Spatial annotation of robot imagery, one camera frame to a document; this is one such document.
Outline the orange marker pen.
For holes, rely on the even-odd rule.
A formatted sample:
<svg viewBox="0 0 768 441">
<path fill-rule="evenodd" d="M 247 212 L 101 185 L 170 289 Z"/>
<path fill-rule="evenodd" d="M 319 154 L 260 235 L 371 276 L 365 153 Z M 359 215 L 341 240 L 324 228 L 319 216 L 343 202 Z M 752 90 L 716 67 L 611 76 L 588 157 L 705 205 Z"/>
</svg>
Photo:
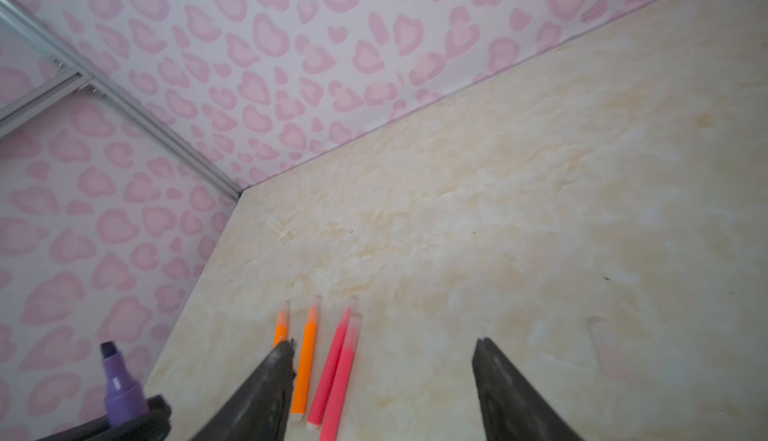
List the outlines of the orange marker pen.
<svg viewBox="0 0 768 441">
<path fill-rule="evenodd" d="M 321 303 L 322 297 L 317 295 L 313 299 L 313 303 L 308 310 L 302 338 L 298 373 L 296 377 L 290 411 L 290 419 L 293 421 L 301 420 L 307 411 L 309 387 L 314 360 L 314 348 L 319 325 Z"/>
<path fill-rule="evenodd" d="M 291 301 L 284 301 L 277 315 L 276 327 L 274 332 L 273 346 L 277 347 L 280 343 L 288 340 L 290 325 L 290 307 Z"/>
</svg>

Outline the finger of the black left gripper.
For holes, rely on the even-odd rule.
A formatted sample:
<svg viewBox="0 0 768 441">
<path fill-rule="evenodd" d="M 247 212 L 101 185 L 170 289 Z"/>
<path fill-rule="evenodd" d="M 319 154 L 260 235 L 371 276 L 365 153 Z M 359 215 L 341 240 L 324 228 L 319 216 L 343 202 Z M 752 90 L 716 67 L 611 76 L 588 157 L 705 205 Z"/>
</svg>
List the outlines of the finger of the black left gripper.
<svg viewBox="0 0 768 441">
<path fill-rule="evenodd" d="M 111 427 L 106 416 L 40 438 L 39 441 L 162 441 L 171 431 L 171 406 L 161 395 L 148 400 L 149 411 Z"/>
</svg>

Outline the aluminium diagonal frame bar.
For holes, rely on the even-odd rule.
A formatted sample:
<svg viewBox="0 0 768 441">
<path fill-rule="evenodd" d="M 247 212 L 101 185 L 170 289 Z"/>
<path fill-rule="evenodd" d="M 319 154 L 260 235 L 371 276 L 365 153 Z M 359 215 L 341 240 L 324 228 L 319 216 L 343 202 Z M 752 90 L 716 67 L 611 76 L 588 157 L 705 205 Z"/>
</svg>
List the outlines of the aluminium diagonal frame bar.
<svg viewBox="0 0 768 441">
<path fill-rule="evenodd" d="M 10 135 L 64 98 L 87 87 L 92 81 L 74 68 L 67 68 L 16 101 L 1 109 L 1 137 Z"/>
</svg>

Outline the translucent pen cap on table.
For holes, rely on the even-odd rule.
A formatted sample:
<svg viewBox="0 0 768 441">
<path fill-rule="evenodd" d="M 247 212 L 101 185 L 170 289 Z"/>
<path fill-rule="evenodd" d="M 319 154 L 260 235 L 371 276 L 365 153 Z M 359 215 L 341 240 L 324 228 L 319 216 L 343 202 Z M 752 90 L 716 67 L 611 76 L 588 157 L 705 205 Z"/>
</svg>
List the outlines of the translucent pen cap on table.
<svg viewBox="0 0 768 441">
<path fill-rule="evenodd" d="M 598 316 L 588 317 L 586 324 L 601 372 L 612 379 L 631 380 L 634 362 L 629 348 L 612 325 Z"/>
</svg>

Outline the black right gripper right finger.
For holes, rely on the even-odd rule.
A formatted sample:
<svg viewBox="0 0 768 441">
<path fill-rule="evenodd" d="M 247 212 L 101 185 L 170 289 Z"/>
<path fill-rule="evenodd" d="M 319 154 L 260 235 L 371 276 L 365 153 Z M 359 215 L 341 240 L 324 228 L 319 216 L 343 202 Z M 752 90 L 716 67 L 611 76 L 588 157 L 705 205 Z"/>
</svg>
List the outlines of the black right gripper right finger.
<svg viewBox="0 0 768 441">
<path fill-rule="evenodd" d="M 488 440 L 582 440 L 491 339 L 477 341 L 472 370 Z"/>
</svg>

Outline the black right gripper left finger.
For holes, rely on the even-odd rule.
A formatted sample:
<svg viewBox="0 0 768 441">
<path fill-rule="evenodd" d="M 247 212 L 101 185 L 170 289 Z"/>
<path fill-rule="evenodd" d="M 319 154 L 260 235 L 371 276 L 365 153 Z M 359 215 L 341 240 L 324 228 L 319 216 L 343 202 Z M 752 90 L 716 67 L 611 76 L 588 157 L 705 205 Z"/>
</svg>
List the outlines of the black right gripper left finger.
<svg viewBox="0 0 768 441">
<path fill-rule="evenodd" d="M 280 342 L 192 440 L 283 440 L 296 376 L 294 355 L 292 341 Z"/>
</svg>

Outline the purple marker pen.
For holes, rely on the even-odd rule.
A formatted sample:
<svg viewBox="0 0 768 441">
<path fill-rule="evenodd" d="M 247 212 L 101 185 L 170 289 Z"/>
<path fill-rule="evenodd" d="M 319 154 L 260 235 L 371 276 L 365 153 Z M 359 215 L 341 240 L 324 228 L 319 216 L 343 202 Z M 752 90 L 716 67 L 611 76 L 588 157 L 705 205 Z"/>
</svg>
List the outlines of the purple marker pen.
<svg viewBox="0 0 768 441">
<path fill-rule="evenodd" d="M 106 376 L 104 406 L 112 428 L 149 412 L 142 385 L 129 372 L 122 353 L 112 341 L 100 345 Z"/>
</svg>

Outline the pink marker pen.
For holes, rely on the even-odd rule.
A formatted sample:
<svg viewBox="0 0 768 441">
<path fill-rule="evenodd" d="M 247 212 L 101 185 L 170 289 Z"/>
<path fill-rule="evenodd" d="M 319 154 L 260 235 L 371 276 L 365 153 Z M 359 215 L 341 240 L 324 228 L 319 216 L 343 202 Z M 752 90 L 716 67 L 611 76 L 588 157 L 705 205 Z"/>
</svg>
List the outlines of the pink marker pen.
<svg viewBox="0 0 768 441">
<path fill-rule="evenodd" d="M 359 313 L 353 314 L 349 319 L 326 406 L 320 441 L 337 439 L 362 324 L 363 318 Z"/>
<path fill-rule="evenodd" d="M 338 362 L 341 356 L 343 343 L 349 326 L 349 321 L 351 316 L 356 311 L 357 304 L 358 298 L 356 296 L 352 296 L 347 300 L 341 319 L 334 333 L 324 369 L 320 381 L 317 385 L 315 397 L 313 399 L 309 415 L 307 416 L 307 426 L 309 429 L 316 430 L 322 424 L 336 375 Z"/>
</svg>

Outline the aluminium corner frame post left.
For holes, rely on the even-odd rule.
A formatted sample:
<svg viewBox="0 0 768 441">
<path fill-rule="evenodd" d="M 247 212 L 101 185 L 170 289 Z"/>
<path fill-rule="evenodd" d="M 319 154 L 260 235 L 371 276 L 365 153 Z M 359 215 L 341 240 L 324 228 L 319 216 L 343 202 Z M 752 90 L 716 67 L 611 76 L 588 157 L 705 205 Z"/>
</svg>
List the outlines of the aluminium corner frame post left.
<svg viewBox="0 0 768 441">
<path fill-rule="evenodd" d="M 240 198 L 243 189 L 230 177 L 25 9 L 17 6 L 12 0 L 1 0 L 1 19 L 34 47 L 40 48 L 45 54 L 53 56 L 55 60 L 89 78 L 89 89 L 106 99 L 108 104 L 139 131 L 214 186 L 221 194 L 234 201 Z"/>
</svg>

